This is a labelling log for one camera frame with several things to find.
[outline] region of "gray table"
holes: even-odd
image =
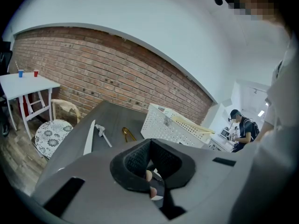
[[[46,168],[43,170],[36,187],[59,169],[64,168],[83,155],[88,131],[94,119],[96,120],[95,124],[105,127],[105,135],[111,145],[113,147],[119,147],[125,145],[125,136],[121,132],[123,127],[128,128],[137,140],[143,139],[140,131],[145,118],[145,113],[112,104],[107,101],[101,102],[65,137],[52,155]],[[93,151],[105,151],[109,148],[110,147],[105,139],[99,137],[98,130],[94,128]]]

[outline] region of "white chair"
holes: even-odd
[[[62,119],[56,119],[56,107],[55,105],[60,106],[64,111],[70,112],[74,110],[77,116],[77,123],[80,121],[81,115],[78,108],[71,102],[61,100],[61,99],[52,99],[51,100],[53,107],[53,121],[48,121],[42,124],[36,132],[35,144],[37,150],[47,158],[51,158],[54,151],[58,148],[60,143],[68,135],[68,133],[73,129],[72,125]]]

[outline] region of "white crate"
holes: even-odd
[[[150,104],[142,126],[145,139],[164,139],[183,145],[202,147],[210,141],[212,130],[203,128],[172,109]]]

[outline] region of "backpack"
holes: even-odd
[[[253,139],[253,141],[256,139],[256,137],[258,136],[258,134],[260,133],[260,130],[258,129],[258,126],[257,126],[257,124],[256,124],[256,122],[254,122],[254,121],[251,121],[249,118],[247,118],[247,119],[245,119],[244,120],[244,135],[245,135],[245,124],[246,124],[246,122],[251,122],[252,124],[253,124],[253,129],[254,129],[254,138],[252,137],[252,139]]]

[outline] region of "round stool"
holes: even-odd
[[[42,124],[36,132],[36,148],[44,156],[51,158],[59,144],[73,129],[65,120],[55,119]]]

